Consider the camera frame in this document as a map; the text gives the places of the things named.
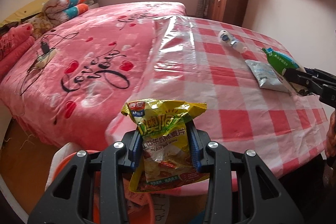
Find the person's right hand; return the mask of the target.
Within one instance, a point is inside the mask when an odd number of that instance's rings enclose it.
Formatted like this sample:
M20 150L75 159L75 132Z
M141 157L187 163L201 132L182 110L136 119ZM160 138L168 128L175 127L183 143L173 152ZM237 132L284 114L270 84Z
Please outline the person's right hand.
M335 147L336 147L336 142L335 142L335 111L330 116L330 123L329 123L329 129L326 134L326 148L325 148L325 153L326 157L334 157L335 156Z

